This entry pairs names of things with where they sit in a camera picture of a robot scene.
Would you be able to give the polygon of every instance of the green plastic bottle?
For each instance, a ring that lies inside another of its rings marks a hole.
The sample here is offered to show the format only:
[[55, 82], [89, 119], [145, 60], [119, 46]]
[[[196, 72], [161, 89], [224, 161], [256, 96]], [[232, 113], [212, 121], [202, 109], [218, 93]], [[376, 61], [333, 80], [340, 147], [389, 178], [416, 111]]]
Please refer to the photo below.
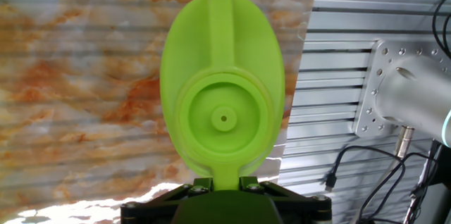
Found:
[[214, 190], [238, 189], [271, 152], [285, 78], [276, 36], [250, 0], [193, 0], [168, 33], [161, 103], [177, 152]]

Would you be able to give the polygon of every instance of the marble pattern backdrop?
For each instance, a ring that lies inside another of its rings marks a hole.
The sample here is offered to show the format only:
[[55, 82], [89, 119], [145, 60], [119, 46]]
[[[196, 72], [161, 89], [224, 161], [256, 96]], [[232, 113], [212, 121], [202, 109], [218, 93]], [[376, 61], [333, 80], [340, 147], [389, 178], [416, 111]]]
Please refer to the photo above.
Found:
[[[117, 223], [124, 201], [192, 182], [161, 112], [169, 27], [191, 0], [0, 0], [0, 222]], [[313, 0], [252, 0], [283, 52], [276, 180]]]

